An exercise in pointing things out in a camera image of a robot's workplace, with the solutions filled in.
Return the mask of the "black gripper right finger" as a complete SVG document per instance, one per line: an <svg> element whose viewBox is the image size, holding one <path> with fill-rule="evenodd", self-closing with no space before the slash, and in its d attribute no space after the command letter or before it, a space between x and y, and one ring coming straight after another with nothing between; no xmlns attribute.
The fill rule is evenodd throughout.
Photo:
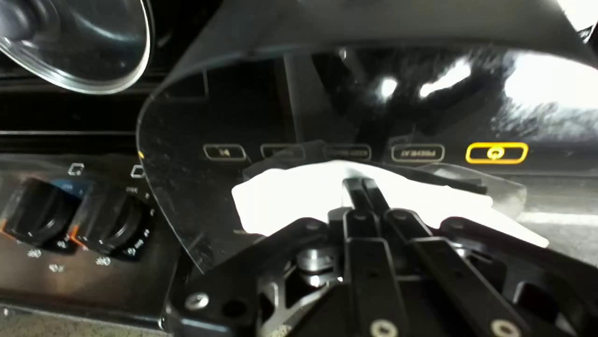
<svg viewBox="0 0 598 337"><path fill-rule="evenodd" d="M373 179L360 181L367 207L393 230L412 267L423 273L474 337L532 337L532 327L444 237L418 215L390 209Z"/></svg>

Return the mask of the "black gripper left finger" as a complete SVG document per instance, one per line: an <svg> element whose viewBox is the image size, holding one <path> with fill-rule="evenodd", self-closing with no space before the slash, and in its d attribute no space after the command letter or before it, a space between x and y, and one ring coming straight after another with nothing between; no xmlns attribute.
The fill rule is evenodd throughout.
<svg viewBox="0 0 598 337"><path fill-rule="evenodd" d="M358 337L399 337L401 295L390 250L380 235L375 185L365 177L343 179L352 207L341 219L349 303Z"/></svg>

